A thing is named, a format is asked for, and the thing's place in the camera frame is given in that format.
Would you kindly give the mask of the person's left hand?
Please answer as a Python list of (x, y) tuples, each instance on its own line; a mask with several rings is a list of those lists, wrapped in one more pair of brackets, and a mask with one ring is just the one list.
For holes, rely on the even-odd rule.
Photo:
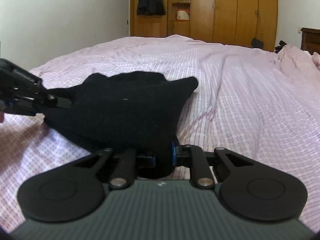
[(0, 111), (0, 123), (4, 121), (4, 113)]

